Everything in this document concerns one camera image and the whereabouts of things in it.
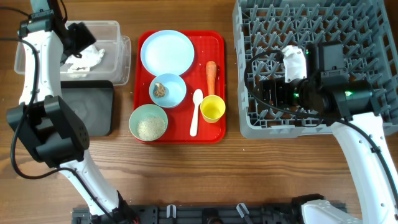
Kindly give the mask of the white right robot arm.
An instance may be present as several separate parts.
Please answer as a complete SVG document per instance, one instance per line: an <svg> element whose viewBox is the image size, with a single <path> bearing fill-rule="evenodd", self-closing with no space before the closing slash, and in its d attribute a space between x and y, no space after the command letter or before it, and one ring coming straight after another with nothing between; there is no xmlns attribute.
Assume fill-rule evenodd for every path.
<svg viewBox="0 0 398 224"><path fill-rule="evenodd" d="M349 80L342 44L289 45L272 54L285 74L261 81L253 97L272 110L329 122L356 187L361 221L396 223L397 170L381 108L367 81Z"/></svg>

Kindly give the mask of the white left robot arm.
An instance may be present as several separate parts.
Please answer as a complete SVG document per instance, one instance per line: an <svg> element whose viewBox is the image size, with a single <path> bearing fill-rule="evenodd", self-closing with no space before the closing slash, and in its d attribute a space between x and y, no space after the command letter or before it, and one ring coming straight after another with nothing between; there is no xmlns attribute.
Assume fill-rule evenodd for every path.
<svg viewBox="0 0 398 224"><path fill-rule="evenodd" d="M16 41L25 50L25 79L17 107L6 120L13 143L31 157L63 174L89 207L92 223L138 223L139 217L101 174L90 151L83 121L62 99L60 68L70 56L95 43L82 22L67 24L62 1L31 2L32 13L20 23Z"/></svg>

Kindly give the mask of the brown food scrap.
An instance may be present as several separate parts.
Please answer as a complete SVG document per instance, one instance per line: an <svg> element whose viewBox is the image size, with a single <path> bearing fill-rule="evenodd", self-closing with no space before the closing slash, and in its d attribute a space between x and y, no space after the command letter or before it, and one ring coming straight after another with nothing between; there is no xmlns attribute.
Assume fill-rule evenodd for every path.
<svg viewBox="0 0 398 224"><path fill-rule="evenodd" d="M162 97L165 96L165 94L166 94L166 87L163 84L161 84L159 82L156 82L155 83L154 96L156 98L162 98Z"/></svg>

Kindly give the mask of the white tissue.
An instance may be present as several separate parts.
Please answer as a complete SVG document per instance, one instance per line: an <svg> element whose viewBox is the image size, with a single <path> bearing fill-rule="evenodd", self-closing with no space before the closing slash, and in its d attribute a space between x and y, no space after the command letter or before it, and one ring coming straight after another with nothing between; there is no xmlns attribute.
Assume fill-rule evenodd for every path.
<svg viewBox="0 0 398 224"><path fill-rule="evenodd" d="M93 67L101 63L104 53L105 49L98 50L94 45L91 45L80 53L81 58L73 55L68 57L65 62L71 64L68 69L68 76L70 78L86 77Z"/></svg>

